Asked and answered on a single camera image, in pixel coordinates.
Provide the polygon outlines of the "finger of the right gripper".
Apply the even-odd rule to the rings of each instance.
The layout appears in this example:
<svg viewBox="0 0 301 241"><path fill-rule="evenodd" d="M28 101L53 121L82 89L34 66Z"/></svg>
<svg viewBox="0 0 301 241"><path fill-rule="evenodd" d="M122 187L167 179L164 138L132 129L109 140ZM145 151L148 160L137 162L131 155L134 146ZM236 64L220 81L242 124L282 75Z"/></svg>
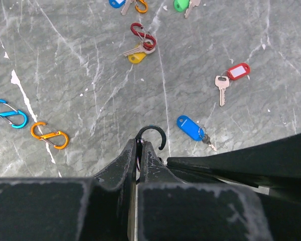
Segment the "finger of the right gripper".
<svg viewBox="0 0 301 241"><path fill-rule="evenodd" d="M269 143L206 157L171 157L168 167L207 175L301 203L301 133Z"/></svg>

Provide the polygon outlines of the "black S-carabiner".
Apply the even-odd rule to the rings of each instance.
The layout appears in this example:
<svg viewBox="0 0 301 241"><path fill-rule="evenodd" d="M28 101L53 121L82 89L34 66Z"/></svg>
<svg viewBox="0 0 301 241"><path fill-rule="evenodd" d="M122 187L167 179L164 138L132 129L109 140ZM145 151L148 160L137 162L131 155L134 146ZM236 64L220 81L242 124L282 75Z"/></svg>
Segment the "black S-carabiner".
<svg viewBox="0 0 301 241"><path fill-rule="evenodd" d="M146 140L155 140L156 138L159 144L158 150L163 150L167 143L167 135L161 127L156 125L146 125L142 127L135 136L136 143L139 148L143 147Z"/></svg>

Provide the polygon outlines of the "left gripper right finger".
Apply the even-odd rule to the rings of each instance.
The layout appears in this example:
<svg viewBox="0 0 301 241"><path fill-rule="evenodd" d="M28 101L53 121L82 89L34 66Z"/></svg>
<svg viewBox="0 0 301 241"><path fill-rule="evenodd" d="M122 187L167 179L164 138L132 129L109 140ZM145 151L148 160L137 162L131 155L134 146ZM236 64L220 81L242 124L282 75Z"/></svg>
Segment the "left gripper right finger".
<svg viewBox="0 0 301 241"><path fill-rule="evenodd" d="M246 150L173 158L165 166L150 142L141 153L139 240L272 240L259 196L222 182L244 174Z"/></svg>

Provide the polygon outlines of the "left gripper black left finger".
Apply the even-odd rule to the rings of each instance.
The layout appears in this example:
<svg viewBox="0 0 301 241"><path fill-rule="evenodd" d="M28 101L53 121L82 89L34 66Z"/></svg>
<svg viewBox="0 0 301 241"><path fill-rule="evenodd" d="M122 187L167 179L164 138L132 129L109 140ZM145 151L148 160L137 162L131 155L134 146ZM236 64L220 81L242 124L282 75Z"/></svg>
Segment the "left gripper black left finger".
<svg viewBox="0 0 301 241"><path fill-rule="evenodd" d="M0 240L134 240L136 141L84 178L0 178Z"/></svg>

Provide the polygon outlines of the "red tag key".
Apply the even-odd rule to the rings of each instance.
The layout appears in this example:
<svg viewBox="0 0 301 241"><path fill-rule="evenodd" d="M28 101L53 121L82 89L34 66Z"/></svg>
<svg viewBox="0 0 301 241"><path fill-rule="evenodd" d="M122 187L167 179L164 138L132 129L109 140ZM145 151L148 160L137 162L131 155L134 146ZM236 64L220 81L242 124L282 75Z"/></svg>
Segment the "red tag key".
<svg viewBox="0 0 301 241"><path fill-rule="evenodd" d="M246 63L237 64L225 71L226 75L215 77L215 86L219 89L219 104L225 105L225 91L230 86L230 80L238 80L250 73L250 67Z"/></svg>

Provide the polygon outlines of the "orange S-carabiner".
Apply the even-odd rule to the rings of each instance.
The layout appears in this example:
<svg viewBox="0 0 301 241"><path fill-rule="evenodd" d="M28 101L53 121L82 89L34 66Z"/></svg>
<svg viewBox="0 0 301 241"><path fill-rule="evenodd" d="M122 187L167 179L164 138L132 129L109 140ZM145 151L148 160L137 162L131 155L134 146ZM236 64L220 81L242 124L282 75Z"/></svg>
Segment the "orange S-carabiner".
<svg viewBox="0 0 301 241"><path fill-rule="evenodd" d="M146 0L134 0L134 6L138 13L145 14L148 11Z"/></svg>
<svg viewBox="0 0 301 241"><path fill-rule="evenodd" d="M51 132L48 134L41 134L37 135L36 134L36 129L39 129L40 126L47 127ZM36 138L37 140L44 141L45 143L53 146L57 150L62 150L66 148L69 144L69 137L66 133L62 131L56 131L50 127L45 122L36 122L31 126L31 135ZM50 141L51 138L58 137L58 136L63 136L65 141L62 145L57 145L54 144L53 142Z"/></svg>

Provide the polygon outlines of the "yellow tag key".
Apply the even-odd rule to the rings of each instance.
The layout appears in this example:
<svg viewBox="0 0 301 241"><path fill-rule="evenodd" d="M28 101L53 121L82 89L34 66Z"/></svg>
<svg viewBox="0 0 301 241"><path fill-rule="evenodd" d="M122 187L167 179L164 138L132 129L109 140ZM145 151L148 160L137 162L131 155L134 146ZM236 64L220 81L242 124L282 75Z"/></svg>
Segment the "yellow tag key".
<svg viewBox="0 0 301 241"><path fill-rule="evenodd" d="M155 50L155 47L147 49L143 44L138 44L133 49L123 52L122 56L127 57L130 63L138 64L146 55L153 53Z"/></svg>

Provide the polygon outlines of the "green tag key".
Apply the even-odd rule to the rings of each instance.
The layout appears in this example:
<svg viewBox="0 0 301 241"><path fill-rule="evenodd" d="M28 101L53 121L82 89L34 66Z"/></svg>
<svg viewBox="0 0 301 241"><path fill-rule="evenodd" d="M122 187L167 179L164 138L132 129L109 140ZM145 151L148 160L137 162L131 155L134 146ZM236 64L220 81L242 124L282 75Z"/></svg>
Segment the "green tag key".
<svg viewBox="0 0 301 241"><path fill-rule="evenodd" d="M178 12L185 10L184 17L187 19L194 7L198 7L201 0L174 0L174 8Z"/></svg>

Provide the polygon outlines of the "red S-carabiner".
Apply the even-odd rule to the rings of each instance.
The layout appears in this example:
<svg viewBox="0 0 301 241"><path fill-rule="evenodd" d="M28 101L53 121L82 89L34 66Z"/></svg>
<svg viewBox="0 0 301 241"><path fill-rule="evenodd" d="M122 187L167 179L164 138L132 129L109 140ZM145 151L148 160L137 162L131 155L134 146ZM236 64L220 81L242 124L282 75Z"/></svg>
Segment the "red S-carabiner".
<svg viewBox="0 0 301 241"><path fill-rule="evenodd" d="M144 28L142 24L132 23L130 25L130 30L140 39L146 50L152 50L155 48L157 44L156 39Z"/></svg>

